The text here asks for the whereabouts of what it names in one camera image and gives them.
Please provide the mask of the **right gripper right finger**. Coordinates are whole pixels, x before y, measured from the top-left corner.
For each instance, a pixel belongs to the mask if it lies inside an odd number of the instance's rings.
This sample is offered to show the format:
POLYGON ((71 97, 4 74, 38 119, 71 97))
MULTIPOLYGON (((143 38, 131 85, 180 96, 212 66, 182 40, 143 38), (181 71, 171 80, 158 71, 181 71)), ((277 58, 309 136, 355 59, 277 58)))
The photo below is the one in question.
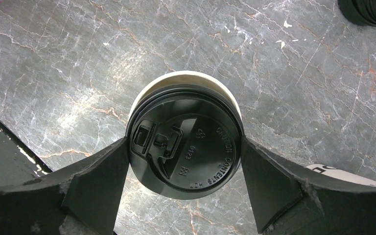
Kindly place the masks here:
POLYGON ((376 187, 315 172, 247 137, 241 164, 258 233, 376 235, 376 187))

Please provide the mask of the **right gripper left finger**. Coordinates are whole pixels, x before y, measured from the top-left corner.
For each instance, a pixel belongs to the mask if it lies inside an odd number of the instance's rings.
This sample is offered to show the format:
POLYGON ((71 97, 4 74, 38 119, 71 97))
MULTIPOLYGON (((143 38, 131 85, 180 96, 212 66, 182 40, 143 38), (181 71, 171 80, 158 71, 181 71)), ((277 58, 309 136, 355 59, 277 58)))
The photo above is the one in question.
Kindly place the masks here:
POLYGON ((112 235, 128 139, 20 185, 0 187, 0 235, 112 235))

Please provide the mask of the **white paper coffee cup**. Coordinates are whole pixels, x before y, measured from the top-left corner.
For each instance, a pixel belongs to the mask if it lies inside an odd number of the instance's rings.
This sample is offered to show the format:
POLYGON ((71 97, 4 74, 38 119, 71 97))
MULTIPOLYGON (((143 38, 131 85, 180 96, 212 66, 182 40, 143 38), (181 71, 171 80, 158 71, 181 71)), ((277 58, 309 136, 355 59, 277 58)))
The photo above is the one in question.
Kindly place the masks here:
POLYGON ((360 185, 376 187, 376 181, 374 180, 371 180, 362 176, 358 176, 353 173, 349 173, 347 171, 340 170, 332 166, 327 166, 324 164, 311 164, 311 165, 306 166, 306 168, 312 171, 315 171, 317 173, 320 173, 320 174, 323 174, 332 178, 336 178, 339 180, 356 183, 360 185))

